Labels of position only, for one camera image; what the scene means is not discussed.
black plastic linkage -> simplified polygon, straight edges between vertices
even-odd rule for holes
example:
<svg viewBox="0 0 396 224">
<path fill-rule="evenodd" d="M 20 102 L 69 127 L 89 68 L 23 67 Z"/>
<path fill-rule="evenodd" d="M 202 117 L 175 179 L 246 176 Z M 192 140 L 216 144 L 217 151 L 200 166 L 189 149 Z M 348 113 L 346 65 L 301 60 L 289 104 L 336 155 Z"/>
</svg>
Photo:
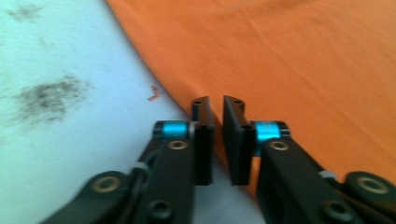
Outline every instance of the black plastic linkage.
<svg viewBox="0 0 396 224">
<path fill-rule="evenodd" d="M 131 223 L 191 223 L 193 161 L 189 140 L 165 141 Z"/>
<path fill-rule="evenodd" d="M 209 104 L 209 97 L 202 97 L 192 102 L 192 119 L 194 132 L 192 142 L 195 152 L 195 184 L 212 183 L 212 158 L 215 138 L 215 124 Z"/>
<path fill-rule="evenodd" d="M 257 196 L 268 224 L 363 223 L 293 140 L 272 138 L 262 147 Z"/>
<path fill-rule="evenodd" d="M 251 158 L 256 148 L 256 130 L 244 117 L 245 103 L 224 96 L 222 137 L 233 185 L 249 182 Z"/>
</svg>

screw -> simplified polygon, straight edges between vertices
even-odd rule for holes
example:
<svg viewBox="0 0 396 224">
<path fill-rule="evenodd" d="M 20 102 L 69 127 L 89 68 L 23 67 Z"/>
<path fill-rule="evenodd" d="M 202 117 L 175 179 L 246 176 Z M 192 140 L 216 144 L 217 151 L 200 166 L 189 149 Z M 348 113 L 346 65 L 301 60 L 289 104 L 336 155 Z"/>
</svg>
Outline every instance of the screw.
<svg viewBox="0 0 396 224">
<path fill-rule="evenodd" d="M 358 178 L 358 185 L 372 193 L 375 194 L 386 194 L 389 192 L 389 189 L 386 185 L 381 183 L 376 179 L 372 179 L 370 177 L 360 177 Z"/>
<path fill-rule="evenodd" d="M 288 144 L 286 144 L 284 142 L 279 142 L 279 141 L 271 142 L 270 143 L 270 147 L 273 148 L 273 149 L 276 149 L 276 150 L 281 150 L 281 151 L 289 149 L 289 145 Z"/>
<path fill-rule="evenodd" d="M 115 176 L 105 176 L 97 179 L 93 184 L 92 188 L 99 193 L 108 193 L 120 186 L 120 180 Z"/>
<path fill-rule="evenodd" d="M 324 214 L 337 223 L 348 223 L 353 221 L 353 214 L 339 202 L 327 201 L 322 205 Z"/>
<path fill-rule="evenodd" d="M 148 217 L 151 223 L 164 223 L 173 213 L 171 204 L 166 201 L 155 201 L 148 205 Z"/>
<path fill-rule="evenodd" d="M 168 144 L 168 147 L 171 149 L 184 149 L 187 146 L 188 146 L 188 144 L 183 141 L 172 141 Z"/>
</svg>

red mark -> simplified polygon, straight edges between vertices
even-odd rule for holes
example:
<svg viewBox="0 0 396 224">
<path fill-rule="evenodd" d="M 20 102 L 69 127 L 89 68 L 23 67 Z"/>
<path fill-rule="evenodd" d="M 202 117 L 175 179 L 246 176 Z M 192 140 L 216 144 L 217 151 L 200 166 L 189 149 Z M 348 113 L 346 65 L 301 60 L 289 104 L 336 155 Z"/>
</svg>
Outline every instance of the red mark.
<svg viewBox="0 0 396 224">
<path fill-rule="evenodd" d="M 149 101 L 154 101 L 158 97 L 160 97 L 160 90 L 156 86 L 151 86 L 152 91 L 154 92 L 154 95 L 148 98 Z"/>
</svg>

hole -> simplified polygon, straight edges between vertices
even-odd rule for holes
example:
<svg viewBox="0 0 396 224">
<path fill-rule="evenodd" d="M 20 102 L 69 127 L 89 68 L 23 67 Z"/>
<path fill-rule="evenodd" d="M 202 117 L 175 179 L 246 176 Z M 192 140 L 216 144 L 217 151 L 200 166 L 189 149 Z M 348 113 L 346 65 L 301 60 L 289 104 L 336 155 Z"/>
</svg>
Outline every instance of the hole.
<svg viewBox="0 0 396 224">
<path fill-rule="evenodd" d="M 340 203 L 331 203 L 330 207 L 337 213 L 345 213 L 347 211 Z"/>
<path fill-rule="evenodd" d="M 113 184 L 113 182 L 114 182 L 114 180 L 112 180 L 112 179 L 106 179 L 105 181 L 103 181 L 103 182 L 100 184 L 100 187 L 101 187 L 102 189 L 107 189 L 107 188 L 109 188 L 109 187 Z"/>
<path fill-rule="evenodd" d="M 182 145 L 181 145 L 180 142 L 176 142 L 176 143 L 173 144 L 173 147 L 181 147 L 181 146 L 182 146 Z"/>
<path fill-rule="evenodd" d="M 366 181 L 366 185 L 369 188 L 372 189 L 381 189 L 381 186 L 379 186 L 377 183 L 373 182 L 373 181 Z"/>
<path fill-rule="evenodd" d="M 156 213 L 162 213 L 168 209 L 168 204 L 165 202 L 157 202 L 154 204 L 152 211 Z"/>
<path fill-rule="evenodd" d="M 277 143 L 274 143 L 274 147 L 284 147 L 284 145 L 277 142 Z"/>
</svg>

orange fabric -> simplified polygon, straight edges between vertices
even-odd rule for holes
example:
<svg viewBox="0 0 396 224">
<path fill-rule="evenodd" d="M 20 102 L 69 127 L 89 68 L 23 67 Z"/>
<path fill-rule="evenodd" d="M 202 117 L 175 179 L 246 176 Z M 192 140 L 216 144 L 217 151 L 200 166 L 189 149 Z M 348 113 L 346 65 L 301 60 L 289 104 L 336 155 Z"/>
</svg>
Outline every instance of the orange fabric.
<svg viewBox="0 0 396 224">
<path fill-rule="evenodd" d="M 341 180 L 367 171 L 396 182 L 395 1 L 107 1 L 186 111 L 208 95 L 222 120 L 222 95 L 240 98 L 248 120 L 286 121 Z"/>
</svg>

